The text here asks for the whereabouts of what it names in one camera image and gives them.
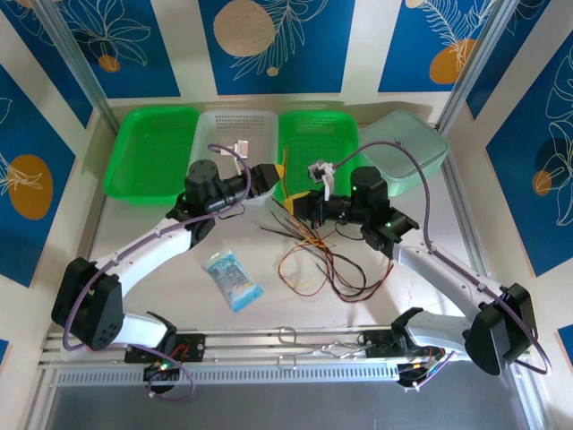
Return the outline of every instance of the plastic bag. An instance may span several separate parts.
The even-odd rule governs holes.
[[[212,255],[201,266],[215,280],[234,312],[239,312],[262,294],[262,288],[249,278],[229,249]]]

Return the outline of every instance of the tangled wires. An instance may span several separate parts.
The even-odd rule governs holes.
[[[274,202],[278,206],[280,206],[283,210],[286,210],[282,204],[280,204],[276,200],[274,200]],[[331,246],[328,246],[327,243],[325,242],[325,240],[328,237],[336,233],[336,230],[331,231],[326,236],[320,236],[318,231],[311,230],[307,225],[305,225],[300,219],[298,219],[294,215],[289,214],[289,219],[281,220],[274,213],[271,214],[275,218],[277,223],[280,224],[280,226],[285,231],[280,231],[265,227],[261,227],[261,229],[269,231],[271,233],[275,233],[277,235],[281,235],[283,237],[291,237],[297,241],[296,245],[293,246],[282,257],[280,263],[278,264],[278,276],[290,289],[292,289],[299,296],[302,297],[316,296],[319,292],[321,292],[324,286],[327,283],[329,283],[330,286],[332,287],[332,290],[335,292],[338,298],[340,298],[340,300],[342,300],[343,302],[347,303],[363,302],[364,300],[368,300],[376,293],[378,288],[382,286],[386,278],[392,272],[394,266],[389,261],[384,276],[381,279],[374,282],[373,284],[367,285],[366,275],[362,267],[360,267],[359,264],[353,262],[344,255],[333,253],[332,250],[330,249]],[[322,274],[324,275],[324,281],[320,284],[320,286],[316,290],[314,290],[311,293],[306,293],[304,291],[301,291],[301,289],[305,289],[305,287],[308,287],[310,284],[312,284],[314,278],[312,278],[311,281],[305,285],[296,286],[290,280],[288,280],[283,273],[283,266],[285,260],[292,254],[301,250],[305,250],[307,253],[313,255],[322,262],[322,264],[315,263],[315,265],[319,269],[319,271],[321,271]],[[350,284],[340,274],[335,264],[335,261],[337,259],[350,264],[358,271],[360,277],[362,278],[363,285],[361,287],[357,287]]]

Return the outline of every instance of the white plastic basket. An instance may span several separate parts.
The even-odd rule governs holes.
[[[207,147],[212,143],[233,147],[238,141],[248,141],[249,167],[261,163],[277,163],[278,116],[265,110],[211,110],[199,116],[193,138],[190,163],[198,159],[212,159],[218,167],[221,179],[237,174],[233,157],[220,155]],[[262,203],[253,199],[245,203]]]

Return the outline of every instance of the ventilation slots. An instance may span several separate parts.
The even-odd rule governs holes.
[[[301,365],[295,370],[280,370],[273,365],[220,367],[191,367],[192,376],[199,385],[225,383],[327,383],[395,381],[396,365]],[[169,384],[172,379],[162,382]],[[89,385],[138,385],[142,380],[141,369],[79,369],[62,370],[58,386]]]

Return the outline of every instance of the green plastic basket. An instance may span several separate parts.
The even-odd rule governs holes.
[[[172,204],[184,189],[199,112],[184,106],[140,107],[122,122],[104,178],[109,197]]]
[[[307,190],[318,190],[308,176],[308,167],[323,159],[338,163],[359,146],[356,121],[342,112],[300,110],[287,112],[278,119],[278,162],[285,166],[283,183],[277,186],[275,198]],[[350,174],[361,165],[354,157],[337,169],[334,193],[350,194]]]

